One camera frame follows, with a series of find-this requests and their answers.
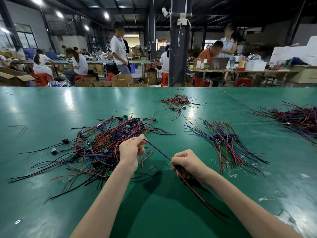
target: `workbench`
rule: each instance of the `workbench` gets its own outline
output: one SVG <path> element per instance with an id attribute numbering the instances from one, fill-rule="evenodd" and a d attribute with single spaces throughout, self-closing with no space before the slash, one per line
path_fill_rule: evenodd
<path id="1" fill-rule="evenodd" d="M 317 88 L 0 87 L 0 237 L 69 237 L 99 193 L 97 182 L 94 182 L 48 201 L 49 197 L 61 193 L 69 177 L 50 180 L 73 174 L 66 166 L 8 183 L 8 178 L 35 172 L 36 168 L 30 169 L 34 164 L 57 158 L 50 149 L 33 154 L 20 152 L 45 148 L 65 138 L 71 140 L 78 130 L 69 128 L 91 127 L 98 123 L 97 119 L 110 118 L 116 111 L 121 116 L 133 114 L 134 117 L 151 118 L 154 112 L 164 109 L 161 103 L 152 100 L 159 100 L 159 95 L 171 97 L 168 92 L 180 92 L 195 97 L 196 103 L 208 103 L 204 108 L 195 109 L 198 114 L 190 108 L 182 111 L 189 121 L 197 120 L 202 128 L 198 117 L 210 121 L 227 120 L 250 151 L 264 153 L 263 159 L 270 162 L 260 167 L 264 175 L 225 168 L 224 177 L 272 214 L 278 216 L 285 211 L 305 237 L 317 236 L 317 148 L 283 129 L 275 120 L 250 113 L 250 108 L 258 109 L 259 105 L 279 108 L 277 103 L 281 100 L 299 106 L 308 103 L 317 106 Z M 183 117 L 174 121 L 166 118 L 171 115 L 174 114 L 170 110 L 158 112 L 154 116 L 157 119 L 154 126 L 176 135 L 149 134 L 147 139 L 169 157 L 192 149 L 208 167 L 219 172 L 219 158 L 213 145 L 187 132 Z M 161 171 L 159 175 L 129 184 L 111 237 L 249 237 L 217 196 L 194 185 L 206 202 L 230 217 L 228 224 L 208 210 L 170 171 L 170 162 L 156 150 L 136 174 L 155 165 L 156 170 Z M 76 182 L 87 179 L 83 176 Z"/>
<path id="2" fill-rule="evenodd" d="M 284 74 L 284 77 L 282 78 L 282 85 L 281 87 L 284 86 L 284 81 L 286 80 L 286 77 L 289 73 L 298 73 L 298 70 L 270 70 L 270 69 L 265 69 L 264 71 L 236 71 L 236 70 L 231 70 L 231 69 L 202 69 L 202 70 L 194 70 L 194 69 L 188 69 L 189 71 L 193 73 L 203 73 L 203 81 L 202 81 L 202 87 L 204 86 L 204 81 L 206 77 L 206 73 L 223 73 L 223 75 L 219 78 L 212 78 L 211 80 L 216 80 L 219 81 L 219 87 L 223 86 L 224 82 L 233 82 L 234 84 L 239 78 L 240 73 L 249 73 L 253 76 L 257 74 Z M 231 80 L 225 80 L 225 74 L 226 73 L 236 73 L 235 81 Z"/>

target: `laptop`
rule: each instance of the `laptop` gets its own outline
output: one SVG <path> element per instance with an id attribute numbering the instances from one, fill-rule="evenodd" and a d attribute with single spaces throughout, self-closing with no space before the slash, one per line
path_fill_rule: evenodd
<path id="1" fill-rule="evenodd" d="M 226 69 L 230 58 L 212 58 L 208 69 Z"/>

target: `orange shirt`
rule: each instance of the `orange shirt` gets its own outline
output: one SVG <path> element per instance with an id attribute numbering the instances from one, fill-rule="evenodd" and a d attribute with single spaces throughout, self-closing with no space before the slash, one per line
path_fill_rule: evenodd
<path id="1" fill-rule="evenodd" d="M 210 60 L 212 57 L 213 56 L 211 56 L 209 49 L 205 49 L 205 50 L 201 51 L 201 53 L 198 56 L 198 58 L 201 58 L 203 61 L 204 61 L 204 59 L 207 58 L 207 65 L 210 64 Z"/>

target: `factory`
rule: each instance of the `factory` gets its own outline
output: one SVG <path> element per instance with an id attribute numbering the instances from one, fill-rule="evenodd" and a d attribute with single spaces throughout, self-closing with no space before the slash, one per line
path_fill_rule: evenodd
<path id="1" fill-rule="evenodd" d="M 316 9 L 0 0 L 0 237 L 317 237 Z"/>

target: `hand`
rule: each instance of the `hand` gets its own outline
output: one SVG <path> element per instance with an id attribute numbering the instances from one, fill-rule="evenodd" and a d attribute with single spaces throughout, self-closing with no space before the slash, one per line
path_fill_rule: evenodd
<path id="1" fill-rule="evenodd" d="M 138 168 L 137 156 L 140 156 L 145 152 L 143 144 L 146 142 L 144 139 L 144 134 L 141 134 L 140 136 L 128 139 L 119 145 L 119 165 L 125 165 L 131 169 L 131 174 L 133 174 Z"/>
<path id="2" fill-rule="evenodd" d="M 186 179 L 189 179 L 190 174 L 192 174 L 196 178 L 203 180 L 206 173 L 210 170 L 190 149 L 175 154 L 171 159 L 171 164 L 183 166 L 184 169 L 180 173 Z"/>

